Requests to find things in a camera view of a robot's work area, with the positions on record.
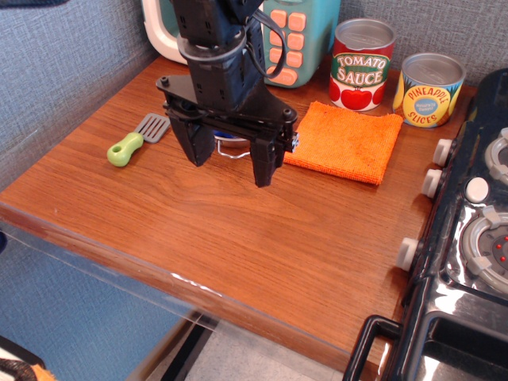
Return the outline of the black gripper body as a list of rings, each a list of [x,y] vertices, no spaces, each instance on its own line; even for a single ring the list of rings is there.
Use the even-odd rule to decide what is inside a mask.
[[[194,44],[178,37],[177,46],[190,74],[160,78],[156,85],[166,96],[168,117],[207,117],[214,131],[251,143],[276,140],[293,152],[298,134],[297,113],[267,89],[260,19],[251,17],[237,26],[225,44]]]

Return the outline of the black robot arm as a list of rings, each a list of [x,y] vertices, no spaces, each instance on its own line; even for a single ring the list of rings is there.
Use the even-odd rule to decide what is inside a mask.
[[[281,28],[259,1],[175,1],[177,46],[189,75],[163,76],[156,85],[173,132],[188,160],[203,165],[215,149],[214,134],[248,140],[256,185],[270,185],[286,153],[298,144],[297,112],[265,84],[283,69],[280,56],[267,70],[262,28]]]

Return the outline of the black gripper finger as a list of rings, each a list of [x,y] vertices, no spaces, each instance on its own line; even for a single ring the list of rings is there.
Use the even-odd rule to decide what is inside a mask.
[[[202,166],[215,149],[214,132],[207,117],[181,119],[170,116],[169,119],[187,159],[196,167]]]
[[[275,170],[283,164],[284,152],[283,145],[276,140],[256,139],[251,143],[250,154],[258,187],[271,185]]]

